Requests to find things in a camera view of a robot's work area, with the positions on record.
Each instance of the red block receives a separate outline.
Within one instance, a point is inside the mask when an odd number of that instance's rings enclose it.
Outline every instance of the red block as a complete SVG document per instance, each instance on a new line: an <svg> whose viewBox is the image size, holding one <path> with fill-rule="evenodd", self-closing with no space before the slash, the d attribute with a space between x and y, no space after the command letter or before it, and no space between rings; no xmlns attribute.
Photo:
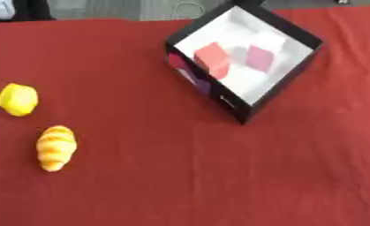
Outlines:
<svg viewBox="0 0 370 226"><path fill-rule="evenodd" d="M274 54L265 49L256 46L251 46L248 50L247 64L256 70L268 72L273 64Z"/></svg>
<svg viewBox="0 0 370 226"><path fill-rule="evenodd" d="M229 55L216 42L197 50L194 60L216 79L223 79L229 73Z"/></svg>

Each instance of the croissant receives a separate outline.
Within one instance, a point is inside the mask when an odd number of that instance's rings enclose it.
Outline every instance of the croissant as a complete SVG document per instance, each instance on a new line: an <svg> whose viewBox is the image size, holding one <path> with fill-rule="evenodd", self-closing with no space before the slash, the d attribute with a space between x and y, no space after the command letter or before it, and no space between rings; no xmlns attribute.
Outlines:
<svg viewBox="0 0 370 226"><path fill-rule="evenodd" d="M62 169L71 160L76 148L73 132L62 125L47 129L36 144L38 159L48 172Z"/></svg>

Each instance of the toy fruit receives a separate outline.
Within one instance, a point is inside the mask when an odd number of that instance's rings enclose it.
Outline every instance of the toy fruit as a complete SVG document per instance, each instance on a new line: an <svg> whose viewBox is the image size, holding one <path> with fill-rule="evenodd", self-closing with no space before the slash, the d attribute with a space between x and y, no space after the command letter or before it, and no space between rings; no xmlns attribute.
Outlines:
<svg viewBox="0 0 370 226"><path fill-rule="evenodd" d="M31 114L38 104L38 94L32 87L11 83L0 94L0 107L15 117Z"/></svg>
<svg viewBox="0 0 370 226"><path fill-rule="evenodd" d="M61 125L47 129L36 144L38 159L48 172L62 169L71 160L76 148L73 132Z"/></svg>

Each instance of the open box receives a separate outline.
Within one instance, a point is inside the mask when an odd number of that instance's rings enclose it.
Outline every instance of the open box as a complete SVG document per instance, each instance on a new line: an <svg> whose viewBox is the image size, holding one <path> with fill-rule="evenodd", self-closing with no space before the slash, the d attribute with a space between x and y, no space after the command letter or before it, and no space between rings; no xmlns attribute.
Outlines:
<svg viewBox="0 0 370 226"><path fill-rule="evenodd" d="M199 49L211 43L217 43L230 60L223 78L213 76L195 58ZM255 1L233 0L173 34L166 50L171 66L244 124L305 69L321 45L321 39ZM273 53L266 71L247 63L251 46Z"/></svg>

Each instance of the yellow lemon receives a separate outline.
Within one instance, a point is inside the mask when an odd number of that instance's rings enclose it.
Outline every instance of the yellow lemon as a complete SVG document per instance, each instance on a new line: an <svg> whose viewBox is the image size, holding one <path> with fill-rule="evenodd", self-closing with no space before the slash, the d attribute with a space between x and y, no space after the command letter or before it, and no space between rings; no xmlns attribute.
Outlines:
<svg viewBox="0 0 370 226"><path fill-rule="evenodd" d="M23 117L38 105L38 94L32 87L11 83L0 94L0 107L15 117Z"/></svg>

